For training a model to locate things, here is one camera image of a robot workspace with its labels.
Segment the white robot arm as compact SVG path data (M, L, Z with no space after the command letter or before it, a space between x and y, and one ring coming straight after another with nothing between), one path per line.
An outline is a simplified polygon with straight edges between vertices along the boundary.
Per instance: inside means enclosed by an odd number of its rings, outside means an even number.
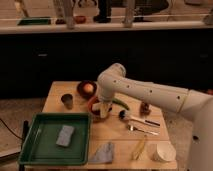
M97 84L101 102L111 102L116 93L121 93L191 121L193 131L186 171L213 171L213 95L128 79L120 63L101 72Z

